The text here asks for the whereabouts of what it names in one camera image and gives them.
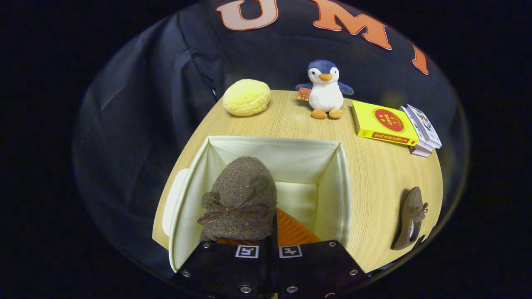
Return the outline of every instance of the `white book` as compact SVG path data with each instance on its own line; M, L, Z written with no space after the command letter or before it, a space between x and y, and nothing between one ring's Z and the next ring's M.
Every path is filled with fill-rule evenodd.
M423 113L423 111L408 105L408 112L410 112L418 126L421 128L423 136L427 140L427 144L434 148L440 148L442 146L442 142L439 140L436 129L434 129L433 125L430 123L428 117Z
M432 146L430 146L428 143L427 143L427 140L425 139L425 136L423 135L423 132L421 131L421 129L419 128L418 126L418 123L415 121L414 117L410 114L410 112L408 112L408 109L401 106L400 109L406 114L406 116L410 119L410 122L412 123L412 126L414 127L415 129L415 132L418 134L418 137L419 137L419 141L418 143L416 144L416 146L421 146L423 147L424 149L426 150L429 150L430 153L432 153L432 150L434 149Z
M422 157L428 157L432 152L428 151L427 149L418 146L417 144L415 146L408 146L408 149L410 150L410 154L416 155L416 156L422 156Z

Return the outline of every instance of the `black background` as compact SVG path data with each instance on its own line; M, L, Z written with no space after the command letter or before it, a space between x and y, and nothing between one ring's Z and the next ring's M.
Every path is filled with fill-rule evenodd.
M530 293L525 187L532 78L524 54L531 7L525 2L350 2L438 63L462 100L472 139L470 177L449 224L413 260L357 297ZM98 233L79 200L70 142L96 72L128 40L183 5L10 2L2 26L5 294L180 297Z

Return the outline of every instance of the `book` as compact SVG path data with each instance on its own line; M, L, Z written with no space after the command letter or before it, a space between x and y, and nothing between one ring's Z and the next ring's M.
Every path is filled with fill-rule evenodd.
M412 105L408 105L408 112L412 114L415 122L421 128L423 136L427 140L427 144L433 148L440 148L442 146L442 142L439 140L436 129L434 129L433 125L430 123L428 117L423 113L423 111L413 107Z
M418 134L419 141L418 141L418 143L415 146L416 147L422 147L422 148L428 150L429 153L432 153L432 150L434 148L427 143L427 140L425 139L425 136L423 135L423 132L421 131L421 128L419 128L418 124L416 123L414 117L410 114L410 112L408 112L407 108L401 106L399 109L406 114L406 116L410 120L410 123L414 127L415 132Z
M384 106L353 101L356 135L414 146L418 134L406 113Z
M428 149L420 146L419 144L416 144L416 146L408 146L408 149L410 150L410 154L416 155L416 156L422 156L427 158L432 154L432 151L429 151Z

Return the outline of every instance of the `cream fabric bin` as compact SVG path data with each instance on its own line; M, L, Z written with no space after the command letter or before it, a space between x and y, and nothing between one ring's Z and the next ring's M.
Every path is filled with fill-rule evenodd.
M176 175L167 198L163 230L170 237L169 258L175 272L198 244L202 227L196 220L204 213L203 194L225 166L241 156L256 157L268 168L276 182L279 208L320 239L347 244L351 187L340 142L209 136L190 168Z

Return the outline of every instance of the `red circle on book cover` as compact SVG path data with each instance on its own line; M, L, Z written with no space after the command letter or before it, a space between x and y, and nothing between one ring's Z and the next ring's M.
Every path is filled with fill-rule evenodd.
M403 122L392 111L380 108L375 109L373 113L379 124L381 124L386 129L397 133L401 133L402 131L404 131Z

